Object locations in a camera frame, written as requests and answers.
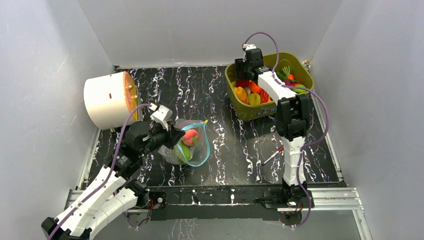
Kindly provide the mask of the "pink toy peach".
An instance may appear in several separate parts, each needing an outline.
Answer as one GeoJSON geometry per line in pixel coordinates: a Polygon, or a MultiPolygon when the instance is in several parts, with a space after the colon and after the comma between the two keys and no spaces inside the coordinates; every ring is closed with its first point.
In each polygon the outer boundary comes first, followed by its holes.
{"type": "Polygon", "coordinates": [[[189,147],[197,146],[198,140],[199,140],[199,133],[195,129],[185,130],[185,134],[181,138],[182,143],[189,147]]]}

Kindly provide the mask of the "green toy leaf vegetable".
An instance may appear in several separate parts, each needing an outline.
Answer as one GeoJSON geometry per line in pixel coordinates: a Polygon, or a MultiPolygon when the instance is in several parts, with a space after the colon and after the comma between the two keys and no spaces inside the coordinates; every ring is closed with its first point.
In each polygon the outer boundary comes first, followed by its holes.
{"type": "Polygon", "coordinates": [[[182,141],[176,145],[175,154],[178,160],[184,164],[187,164],[192,159],[190,147],[182,141]]]}

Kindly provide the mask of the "clear zip top bag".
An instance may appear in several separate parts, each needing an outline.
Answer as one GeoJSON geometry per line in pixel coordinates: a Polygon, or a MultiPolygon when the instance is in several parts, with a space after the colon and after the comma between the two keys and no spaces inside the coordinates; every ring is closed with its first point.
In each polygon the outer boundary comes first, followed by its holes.
{"type": "Polygon", "coordinates": [[[207,137],[207,120],[178,119],[176,127],[185,132],[173,149],[161,146],[158,153],[170,164],[199,167],[211,153],[207,137]]]}

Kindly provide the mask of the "red toy apple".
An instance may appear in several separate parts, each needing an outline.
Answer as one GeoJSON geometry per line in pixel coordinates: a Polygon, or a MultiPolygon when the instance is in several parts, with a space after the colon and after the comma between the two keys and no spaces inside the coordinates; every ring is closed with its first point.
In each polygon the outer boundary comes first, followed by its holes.
{"type": "Polygon", "coordinates": [[[235,86],[236,87],[242,87],[242,88],[246,88],[249,86],[250,84],[250,80],[236,80],[235,81],[235,86]]]}

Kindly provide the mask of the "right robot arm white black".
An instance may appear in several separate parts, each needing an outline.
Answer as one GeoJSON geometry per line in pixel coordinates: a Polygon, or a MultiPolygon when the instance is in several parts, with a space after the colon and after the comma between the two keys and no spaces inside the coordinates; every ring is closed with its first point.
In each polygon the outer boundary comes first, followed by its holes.
{"type": "Polygon", "coordinates": [[[307,188],[303,145],[310,126],[309,101],[304,94],[291,90],[277,74],[265,66],[262,51],[254,44],[243,44],[244,56],[237,58],[235,75],[239,80],[253,80],[276,104],[276,130],[282,139],[284,171],[281,192],[265,191],[261,202],[271,207],[295,207],[307,188]]]}

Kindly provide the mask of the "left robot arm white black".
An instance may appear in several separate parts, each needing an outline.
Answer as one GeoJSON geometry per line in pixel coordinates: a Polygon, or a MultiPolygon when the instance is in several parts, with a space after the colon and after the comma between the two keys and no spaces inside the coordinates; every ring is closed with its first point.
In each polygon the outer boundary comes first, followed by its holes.
{"type": "Polygon", "coordinates": [[[92,240],[116,217],[132,207],[144,208],[151,201],[148,188],[132,175],[142,158],[166,147],[172,149],[185,131],[172,123],[145,121],[123,126],[114,154],[91,184],[56,217],[47,217],[41,228],[48,240],[92,240]]]}

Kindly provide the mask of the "orange toy tangerine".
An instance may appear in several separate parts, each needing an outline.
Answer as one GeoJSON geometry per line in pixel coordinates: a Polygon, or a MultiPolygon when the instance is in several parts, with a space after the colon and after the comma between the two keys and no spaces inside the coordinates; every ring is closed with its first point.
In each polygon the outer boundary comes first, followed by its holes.
{"type": "Polygon", "coordinates": [[[259,94],[263,89],[259,87],[254,81],[250,81],[248,88],[251,93],[259,94]]]}

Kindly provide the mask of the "orange toy carrot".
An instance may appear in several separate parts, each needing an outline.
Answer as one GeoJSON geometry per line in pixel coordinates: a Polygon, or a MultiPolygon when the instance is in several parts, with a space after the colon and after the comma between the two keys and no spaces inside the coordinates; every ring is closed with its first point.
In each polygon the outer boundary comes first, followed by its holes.
{"type": "Polygon", "coordinates": [[[282,71],[285,74],[285,76],[286,76],[287,79],[289,79],[291,81],[294,81],[295,80],[294,76],[291,73],[291,67],[290,66],[284,66],[282,68],[282,71]]]}

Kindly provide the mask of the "olive green plastic bin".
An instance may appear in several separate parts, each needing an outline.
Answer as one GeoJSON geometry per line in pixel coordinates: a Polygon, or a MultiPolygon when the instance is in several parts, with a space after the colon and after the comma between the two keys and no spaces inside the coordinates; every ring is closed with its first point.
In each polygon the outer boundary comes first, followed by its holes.
{"type": "MultiPolygon", "coordinates": [[[[303,66],[302,62],[295,55],[289,52],[279,52],[278,55],[279,62],[276,68],[277,72],[281,73],[283,67],[290,66],[291,73],[293,74],[296,81],[300,82],[310,90],[314,88],[315,83],[313,78],[307,69],[303,66]]],[[[224,74],[226,77],[225,85],[229,101],[232,104],[236,116],[240,120],[249,122],[276,113],[277,106],[274,102],[267,102],[259,105],[249,105],[239,100],[234,91],[234,88],[237,86],[235,63],[232,62],[229,64],[226,67],[224,74]]]]}

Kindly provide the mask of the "lime green toy fruit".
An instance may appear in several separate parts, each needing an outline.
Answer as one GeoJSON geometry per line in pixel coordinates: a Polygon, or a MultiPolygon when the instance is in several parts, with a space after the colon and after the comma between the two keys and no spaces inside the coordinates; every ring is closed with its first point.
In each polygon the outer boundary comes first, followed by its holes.
{"type": "Polygon", "coordinates": [[[295,84],[295,85],[293,85],[292,91],[294,91],[296,94],[303,94],[303,93],[307,93],[308,92],[306,90],[305,86],[302,85],[302,84],[295,84]]]}

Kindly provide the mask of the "white cylindrical appliance orange lid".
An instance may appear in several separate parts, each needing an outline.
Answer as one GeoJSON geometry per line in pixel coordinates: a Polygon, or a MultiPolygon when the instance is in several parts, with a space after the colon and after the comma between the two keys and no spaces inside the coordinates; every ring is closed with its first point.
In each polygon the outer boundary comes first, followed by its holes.
{"type": "Polygon", "coordinates": [[[122,127],[141,104],[138,88],[126,71],[87,79],[83,99],[90,119],[101,130],[122,127]]]}

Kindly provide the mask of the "red white marker pen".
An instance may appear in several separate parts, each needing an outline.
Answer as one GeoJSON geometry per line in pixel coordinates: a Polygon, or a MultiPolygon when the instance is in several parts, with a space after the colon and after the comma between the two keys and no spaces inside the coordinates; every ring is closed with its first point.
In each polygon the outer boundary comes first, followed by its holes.
{"type": "Polygon", "coordinates": [[[280,154],[282,151],[284,150],[283,146],[280,146],[274,153],[272,153],[272,155],[267,158],[261,165],[265,166],[266,164],[268,164],[271,160],[273,160],[278,154],[280,154]]]}

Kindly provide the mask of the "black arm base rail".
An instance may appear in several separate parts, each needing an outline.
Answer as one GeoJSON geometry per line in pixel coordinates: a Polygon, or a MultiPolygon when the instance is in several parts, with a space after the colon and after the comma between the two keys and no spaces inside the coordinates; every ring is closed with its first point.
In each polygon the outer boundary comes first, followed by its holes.
{"type": "Polygon", "coordinates": [[[301,222],[315,206],[312,193],[290,194],[282,184],[185,185],[149,189],[154,221],[262,219],[301,222]]]}

